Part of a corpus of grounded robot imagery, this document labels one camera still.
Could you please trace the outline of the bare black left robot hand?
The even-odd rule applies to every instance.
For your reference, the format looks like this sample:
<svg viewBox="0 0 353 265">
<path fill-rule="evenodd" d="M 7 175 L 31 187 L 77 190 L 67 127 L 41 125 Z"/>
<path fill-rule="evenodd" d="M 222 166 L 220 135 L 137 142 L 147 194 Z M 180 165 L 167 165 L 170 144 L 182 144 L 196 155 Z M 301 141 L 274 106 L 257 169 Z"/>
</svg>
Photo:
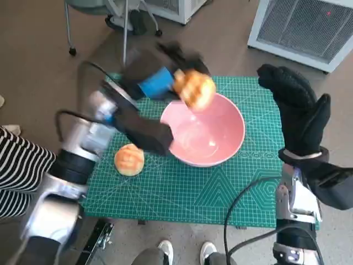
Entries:
<svg viewBox="0 0 353 265">
<path fill-rule="evenodd" d="M 130 51 L 118 83 L 134 100 L 143 97 L 178 99 L 179 96 L 172 89 L 177 70 L 195 70 L 210 75 L 198 52 L 183 50 L 179 42 L 170 41 L 157 43 L 154 49 Z"/>
</svg>

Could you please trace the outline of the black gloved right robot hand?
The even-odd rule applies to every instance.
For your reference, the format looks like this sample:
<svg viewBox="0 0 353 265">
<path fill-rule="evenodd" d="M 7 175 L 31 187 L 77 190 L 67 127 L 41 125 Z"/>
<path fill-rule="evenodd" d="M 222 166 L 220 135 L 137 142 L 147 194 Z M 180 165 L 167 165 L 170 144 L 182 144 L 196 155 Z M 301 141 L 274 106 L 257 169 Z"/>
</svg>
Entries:
<svg viewBox="0 0 353 265">
<path fill-rule="evenodd" d="M 272 92 L 281 117 L 285 149 L 304 157 L 320 153 L 324 129 L 331 115 L 331 97 L 316 97 L 309 81 L 285 66 L 263 64 L 258 83 Z"/>
</svg>

